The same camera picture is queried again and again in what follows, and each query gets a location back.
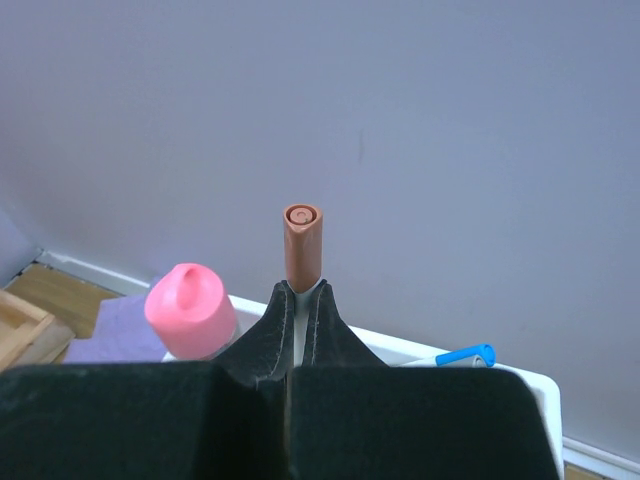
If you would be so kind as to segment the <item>brown cap white marker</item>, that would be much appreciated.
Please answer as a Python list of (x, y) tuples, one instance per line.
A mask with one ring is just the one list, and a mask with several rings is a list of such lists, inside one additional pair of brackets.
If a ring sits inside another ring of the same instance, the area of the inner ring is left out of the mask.
[(310, 290), (321, 278), (323, 213), (294, 204), (283, 212), (286, 279), (296, 293)]

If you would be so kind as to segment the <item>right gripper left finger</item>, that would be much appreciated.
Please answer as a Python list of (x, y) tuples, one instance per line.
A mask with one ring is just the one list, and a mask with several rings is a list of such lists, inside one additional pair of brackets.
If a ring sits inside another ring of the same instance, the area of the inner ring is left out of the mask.
[(294, 295), (211, 360), (15, 367), (1, 376), (5, 479), (284, 479)]

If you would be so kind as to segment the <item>pink cap crayon bottle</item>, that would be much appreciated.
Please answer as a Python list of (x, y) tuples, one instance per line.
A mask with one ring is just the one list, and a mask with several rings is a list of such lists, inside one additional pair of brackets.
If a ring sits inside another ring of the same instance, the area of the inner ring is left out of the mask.
[(239, 334), (238, 319), (220, 277), (197, 263), (173, 267), (148, 293), (148, 324), (178, 360), (211, 358)]

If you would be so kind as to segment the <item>white plastic drawer organizer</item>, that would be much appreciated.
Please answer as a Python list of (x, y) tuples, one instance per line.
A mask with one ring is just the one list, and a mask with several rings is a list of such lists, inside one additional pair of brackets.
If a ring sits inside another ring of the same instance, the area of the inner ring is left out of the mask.
[(207, 375), (197, 479), (555, 479), (536, 399), (516, 374), (391, 367), (342, 321), (330, 285), (313, 292), (300, 364), (293, 297)]

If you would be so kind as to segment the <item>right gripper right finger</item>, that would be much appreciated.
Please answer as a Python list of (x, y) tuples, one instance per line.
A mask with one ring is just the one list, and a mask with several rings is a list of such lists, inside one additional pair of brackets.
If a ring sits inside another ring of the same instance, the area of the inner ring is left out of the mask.
[(295, 479), (555, 479), (536, 398), (496, 368), (391, 367), (313, 291), (290, 376)]

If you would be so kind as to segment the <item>light blue acrylic marker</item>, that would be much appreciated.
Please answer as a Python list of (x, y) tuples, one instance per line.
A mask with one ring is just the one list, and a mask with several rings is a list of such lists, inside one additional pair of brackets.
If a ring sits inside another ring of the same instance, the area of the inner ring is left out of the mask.
[(458, 350), (430, 347), (416, 360), (400, 364), (400, 367), (464, 367), (491, 368), (496, 364), (496, 352), (487, 343), (476, 344)]

